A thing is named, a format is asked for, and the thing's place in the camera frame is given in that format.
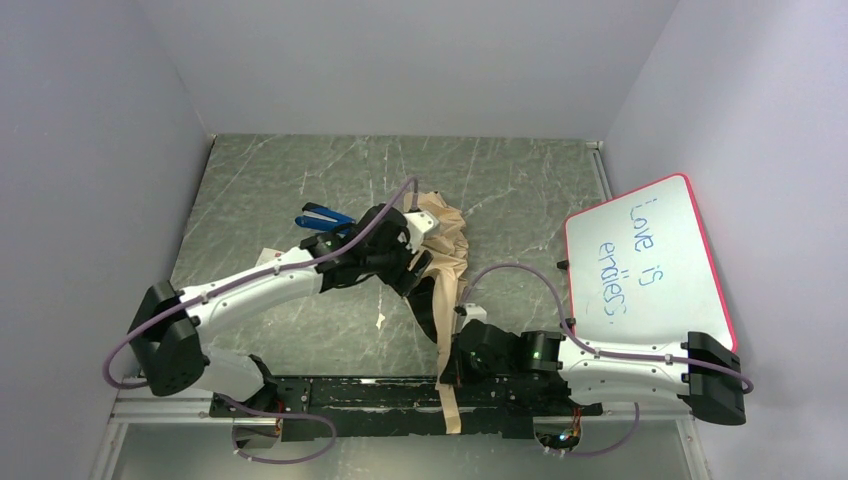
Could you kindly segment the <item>beige folding umbrella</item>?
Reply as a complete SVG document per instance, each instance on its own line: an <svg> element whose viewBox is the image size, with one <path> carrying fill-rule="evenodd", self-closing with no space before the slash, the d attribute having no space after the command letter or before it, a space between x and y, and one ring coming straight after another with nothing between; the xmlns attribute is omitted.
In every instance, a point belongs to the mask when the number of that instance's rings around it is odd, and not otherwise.
<svg viewBox="0 0 848 480"><path fill-rule="evenodd" d="M466 287L464 274L468 268L468 240L464 235L466 221L462 212L448 205L438 192L422 193L418 207L433 214L440 226L425 239L424 249L433 259L407 297L407 304L421 330L436 344L435 389L439 395L448 434L459 434L462 423L454 386L441 375L448 366L452 337L456 329L456 312L461 293Z"/></svg>

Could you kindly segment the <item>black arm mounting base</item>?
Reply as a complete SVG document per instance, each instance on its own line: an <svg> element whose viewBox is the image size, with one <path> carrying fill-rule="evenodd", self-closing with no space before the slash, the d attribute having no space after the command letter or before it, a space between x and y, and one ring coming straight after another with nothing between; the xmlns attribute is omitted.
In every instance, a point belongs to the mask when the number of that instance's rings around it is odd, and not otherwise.
<svg viewBox="0 0 848 480"><path fill-rule="evenodd" d="M506 439L531 439L534 423L544 418L599 416L600 404L571 400L565 381L553 376L498 376L455 388L462 434L498 434ZM443 406L431 376L343 377L278 376L245 401L243 408L214 394L213 418L249 418L262 413L286 413L281 441L340 437L445 435Z"/></svg>

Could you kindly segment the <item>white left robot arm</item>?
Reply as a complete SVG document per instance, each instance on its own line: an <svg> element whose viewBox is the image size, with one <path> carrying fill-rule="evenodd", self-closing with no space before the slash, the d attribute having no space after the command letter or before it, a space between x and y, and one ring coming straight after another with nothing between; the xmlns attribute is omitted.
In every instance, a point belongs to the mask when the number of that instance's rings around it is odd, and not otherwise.
<svg viewBox="0 0 848 480"><path fill-rule="evenodd" d="M380 204L358 222L345 217L263 264L206 284L175 289L159 282L145 292L129 330L129 345L158 397L188 388L247 401L269 390L267 366L256 356L221 350L225 330L282 303L378 278L408 296L433 259L426 239L440 227L418 208Z"/></svg>

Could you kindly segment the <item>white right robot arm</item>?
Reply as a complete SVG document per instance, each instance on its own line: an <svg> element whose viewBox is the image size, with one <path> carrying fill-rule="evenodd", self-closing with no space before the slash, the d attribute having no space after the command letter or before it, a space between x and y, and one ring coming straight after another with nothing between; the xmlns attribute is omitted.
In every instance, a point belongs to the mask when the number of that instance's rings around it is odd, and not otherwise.
<svg viewBox="0 0 848 480"><path fill-rule="evenodd" d="M687 408L698 420L725 426L746 423L751 390L739 357L704 332L667 344L579 345L559 331L515 334L471 319L453 336L439 380L461 387L496 377L538 380L579 406Z"/></svg>

